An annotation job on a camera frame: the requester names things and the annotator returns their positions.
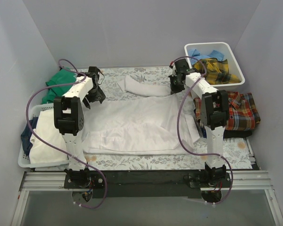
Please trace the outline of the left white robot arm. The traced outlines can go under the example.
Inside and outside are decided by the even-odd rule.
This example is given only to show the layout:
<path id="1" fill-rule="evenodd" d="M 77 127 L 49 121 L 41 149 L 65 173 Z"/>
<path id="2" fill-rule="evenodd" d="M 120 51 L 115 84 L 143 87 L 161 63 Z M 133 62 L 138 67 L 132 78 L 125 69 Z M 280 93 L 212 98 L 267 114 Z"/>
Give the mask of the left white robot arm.
<path id="1" fill-rule="evenodd" d="M 84 127 L 83 105 L 88 109 L 94 102 L 102 103 L 106 95 L 99 86 L 101 70 L 90 66 L 83 82 L 73 85 L 61 97 L 56 97 L 54 106 L 54 125 L 62 135 L 69 166 L 66 170 L 68 182 L 80 188 L 91 185 L 87 160 L 83 154 L 82 130 Z"/>

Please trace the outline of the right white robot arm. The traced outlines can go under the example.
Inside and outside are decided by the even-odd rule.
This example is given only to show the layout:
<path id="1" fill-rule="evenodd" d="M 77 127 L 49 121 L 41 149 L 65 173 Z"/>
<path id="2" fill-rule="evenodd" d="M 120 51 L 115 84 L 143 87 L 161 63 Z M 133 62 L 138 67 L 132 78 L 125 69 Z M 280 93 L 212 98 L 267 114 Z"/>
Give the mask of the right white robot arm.
<path id="1" fill-rule="evenodd" d="M 197 73 L 190 68 L 188 56 L 179 57 L 172 61 L 169 67 L 173 70 L 169 76 L 171 93 L 179 93 L 185 86 L 201 98 L 200 122 L 207 134 L 207 159 L 202 173 L 202 181 L 209 187 L 215 187 L 226 177 L 226 161 L 223 158 L 224 131 L 229 119 L 228 94 L 225 90 L 217 90 L 204 78 L 203 73 Z"/>

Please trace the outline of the white long sleeve shirt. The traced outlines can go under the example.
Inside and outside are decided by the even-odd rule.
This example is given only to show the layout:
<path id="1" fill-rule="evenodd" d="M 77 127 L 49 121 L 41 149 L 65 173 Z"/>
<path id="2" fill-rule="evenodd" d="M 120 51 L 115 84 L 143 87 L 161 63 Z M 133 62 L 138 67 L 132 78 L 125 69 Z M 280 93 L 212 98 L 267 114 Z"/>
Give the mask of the white long sleeve shirt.
<path id="1" fill-rule="evenodd" d="M 191 115 L 179 113 L 180 98 L 142 97 L 104 101 L 84 109 L 83 151 L 97 154 L 184 154 L 200 135 Z"/>

